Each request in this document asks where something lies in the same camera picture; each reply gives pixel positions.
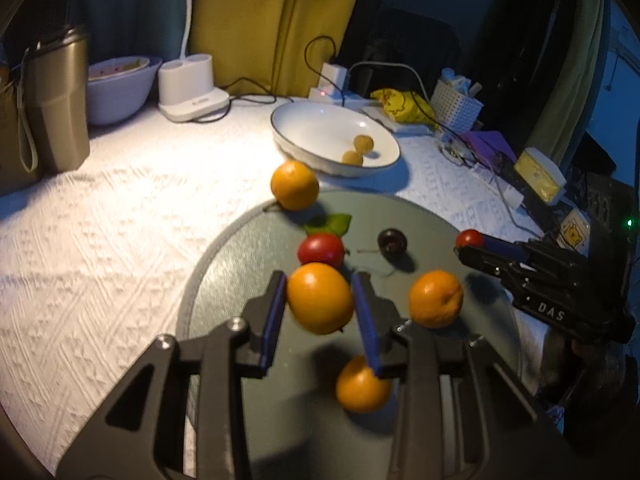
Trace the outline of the small red cherry tomato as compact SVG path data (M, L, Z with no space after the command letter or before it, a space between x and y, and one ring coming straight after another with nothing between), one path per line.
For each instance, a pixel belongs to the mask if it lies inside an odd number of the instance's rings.
M460 232L456 238L456 247L476 247L482 248L485 246L484 234L477 230L468 229Z

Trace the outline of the orange mandarin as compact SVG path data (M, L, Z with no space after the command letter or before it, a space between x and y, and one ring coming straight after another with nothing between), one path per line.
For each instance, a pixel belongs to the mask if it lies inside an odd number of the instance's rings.
M458 318L463 295L463 287L454 274L443 270L422 274L409 289L410 318L426 328L445 328Z

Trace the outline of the small orange kumquat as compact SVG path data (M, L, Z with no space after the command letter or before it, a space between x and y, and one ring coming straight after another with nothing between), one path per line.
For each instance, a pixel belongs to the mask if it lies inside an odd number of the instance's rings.
M354 414L371 414L384 408L390 400L393 383L375 376L364 356L354 356L338 374L335 396L344 410Z

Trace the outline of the dark cherry with stem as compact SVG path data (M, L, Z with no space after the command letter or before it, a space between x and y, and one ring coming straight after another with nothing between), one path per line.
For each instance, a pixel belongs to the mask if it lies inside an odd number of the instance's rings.
M378 233L375 249L358 249L360 254L380 254L389 262L405 257L408 249L407 237L401 230L388 228Z

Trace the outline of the round orange fruit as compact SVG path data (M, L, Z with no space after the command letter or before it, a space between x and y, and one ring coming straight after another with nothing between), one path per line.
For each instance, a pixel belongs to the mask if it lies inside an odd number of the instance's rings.
M352 290L343 275L325 263L306 263L286 284L286 300L295 321L316 335L346 326L355 312Z

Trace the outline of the brown longan fruit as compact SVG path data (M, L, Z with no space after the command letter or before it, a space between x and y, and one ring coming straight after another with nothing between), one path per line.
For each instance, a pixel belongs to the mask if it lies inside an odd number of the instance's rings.
M363 157L356 151L346 151L342 155L341 163L344 165L361 167L363 165Z
M365 134L355 136L352 144L354 144L355 151L360 155L367 155L374 149L374 140L370 136L366 136Z

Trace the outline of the yellow sponge block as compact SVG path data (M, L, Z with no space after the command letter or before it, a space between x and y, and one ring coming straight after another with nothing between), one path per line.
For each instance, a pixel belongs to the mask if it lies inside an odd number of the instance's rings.
M536 148L526 148L514 169L547 205L556 205L564 194L566 179L560 168Z

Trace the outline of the purple cloth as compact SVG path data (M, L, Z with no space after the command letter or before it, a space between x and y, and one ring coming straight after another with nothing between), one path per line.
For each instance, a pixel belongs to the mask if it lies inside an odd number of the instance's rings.
M500 157L516 162L514 151L499 131L468 131L461 136L477 159L492 169L499 169Z

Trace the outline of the white perforated basket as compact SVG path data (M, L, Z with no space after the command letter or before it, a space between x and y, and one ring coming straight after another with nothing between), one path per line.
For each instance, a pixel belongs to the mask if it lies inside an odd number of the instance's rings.
M443 68L431 97L438 121L456 133L471 131L484 106L477 99L482 89L479 82Z

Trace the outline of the white tissue pack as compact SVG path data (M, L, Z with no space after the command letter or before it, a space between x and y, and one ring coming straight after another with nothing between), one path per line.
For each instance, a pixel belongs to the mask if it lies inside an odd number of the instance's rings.
M431 136L433 134L433 131L428 128L427 125L396 122L395 119L390 118L382 107L379 106L365 106L360 112L375 122L378 122L388 131L396 134L396 136Z

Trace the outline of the yellow duck snack bag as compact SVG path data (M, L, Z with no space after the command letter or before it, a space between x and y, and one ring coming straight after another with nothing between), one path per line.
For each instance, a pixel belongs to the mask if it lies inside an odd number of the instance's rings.
M416 92L385 88L373 91L370 98L380 102L384 112L396 122L437 127L434 108Z

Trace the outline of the white shallow plate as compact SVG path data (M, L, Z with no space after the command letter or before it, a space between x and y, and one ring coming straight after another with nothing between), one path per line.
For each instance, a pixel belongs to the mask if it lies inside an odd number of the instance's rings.
M335 177L360 178L393 168L401 150L393 135L372 118L332 104L285 103L270 116L273 140L282 152L310 168ZM357 136L368 136L373 150L360 166L343 162Z

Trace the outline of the white power strip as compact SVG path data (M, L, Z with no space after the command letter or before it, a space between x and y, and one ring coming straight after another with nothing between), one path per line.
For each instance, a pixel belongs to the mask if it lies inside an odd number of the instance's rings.
M380 102L377 100L367 99L360 96L357 93L346 91L343 93L337 90L326 90L319 87L314 87L309 90L308 100L332 104L336 106L346 107L349 110L362 110L367 106L379 106Z

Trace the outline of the cardboard box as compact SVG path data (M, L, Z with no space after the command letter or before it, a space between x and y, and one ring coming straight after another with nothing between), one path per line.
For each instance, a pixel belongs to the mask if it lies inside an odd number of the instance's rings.
M1 64L0 156L2 196L27 188L40 179L35 141L18 105L18 87L6 63Z

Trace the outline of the lavender bowl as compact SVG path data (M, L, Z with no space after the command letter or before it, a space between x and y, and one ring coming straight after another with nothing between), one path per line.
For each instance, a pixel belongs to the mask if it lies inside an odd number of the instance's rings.
M145 55L110 58L90 65L88 124L108 126L136 114L148 98L161 65L161 58Z

